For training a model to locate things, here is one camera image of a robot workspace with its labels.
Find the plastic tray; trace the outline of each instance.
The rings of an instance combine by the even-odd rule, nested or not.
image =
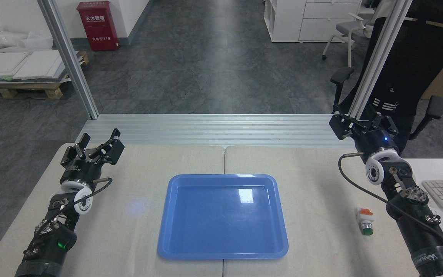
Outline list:
[[[168,185],[158,252],[166,259],[277,259],[288,252],[269,175],[177,175]]]

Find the drawer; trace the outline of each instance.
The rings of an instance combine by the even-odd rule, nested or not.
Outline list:
[[[357,10],[357,3],[307,3],[304,18],[341,18],[352,21],[348,12],[356,14]]]
[[[329,37],[339,32],[336,24],[350,21],[348,19],[304,19],[300,29],[300,41],[327,42]]]

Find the black cable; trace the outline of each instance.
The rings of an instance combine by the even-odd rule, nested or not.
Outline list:
[[[39,230],[37,232],[35,232],[35,235],[33,236],[34,239],[39,236],[39,234],[42,232],[42,230],[44,230],[44,228],[47,227],[47,223],[49,223],[49,221],[51,219],[55,219],[57,216],[60,216],[63,212],[65,212],[67,209],[70,209],[71,207],[74,207],[74,205],[76,205],[76,204],[78,204],[78,203],[80,203],[80,202],[82,202],[84,200],[87,200],[88,198],[90,198],[90,197],[100,193],[101,191],[103,191],[105,188],[107,188],[112,183],[112,178],[103,178],[103,179],[93,180],[93,183],[95,183],[95,184],[99,184],[99,183],[102,183],[102,182],[105,182],[105,181],[108,181],[107,184],[105,184],[100,189],[94,191],[93,193],[91,193],[91,194],[89,194],[89,195],[87,195],[87,196],[85,196],[85,197],[83,197],[83,198],[81,198],[79,200],[76,200],[73,203],[70,203],[70,204],[66,205],[63,209],[60,209],[55,215],[53,215],[53,216],[49,217],[48,219],[46,219],[46,221],[40,226]]]
[[[360,191],[363,191],[364,193],[367,193],[368,195],[371,195],[375,198],[377,198],[378,200],[381,200],[382,202],[386,203],[387,205],[390,205],[392,208],[394,208],[397,212],[399,212],[400,214],[406,216],[408,219],[413,220],[414,222],[420,224],[422,227],[426,228],[428,231],[432,232],[434,235],[436,235],[437,237],[439,237],[442,241],[443,241],[443,235],[439,234],[434,228],[432,228],[431,226],[428,226],[427,224],[419,221],[418,219],[416,219],[415,217],[411,216],[410,214],[408,214],[407,212],[403,211],[402,209],[400,209],[399,207],[397,207],[396,205],[390,203],[388,200],[385,200],[384,198],[376,195],[375,193],[368,191],[364,188],[362,188],[361,186],[359,186],[358,184],[356,184],[355,182],[353,182],[350,178],[348,178],[348,176],[346,176],[346,174],[343,172],[343,168],[341,167],[341,160],[343,160],[343,158],[350,158],[350,157],[355,157],[355,156],[360,156],[362,155],[362,152],[359,153],[351,153],[351,154],[344,154],[343,156],[340,157],[340,159],[338,160],[338,169],[340,170],[341,175],[343,176],[343,178],[346,179],[346,181],[348,181],[350,184],[352,184],[354,187],[356,187],[357,189],[359,189]]]

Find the gray floor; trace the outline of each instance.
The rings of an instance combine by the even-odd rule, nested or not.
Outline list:
[[[132,45],[89,53],[84,71],[100,112],[329,113],[329,78],[346,66],[346,46],[332,44],[322,61],[322,43],[271,43],[263,12],[261,0],[155,0]],[[365,49],[355,49],[357,70]],[[58,147],[85,124],[72,86],[63,93],[59,101],[0,99],[0,239]],[[443,158],[443,119],[404,157]]]

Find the red box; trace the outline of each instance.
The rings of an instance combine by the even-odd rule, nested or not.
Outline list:
[[[80,13],[81,22],[93,51],[117,50],[119,40],[109,1],[81,2],[76,10]]]

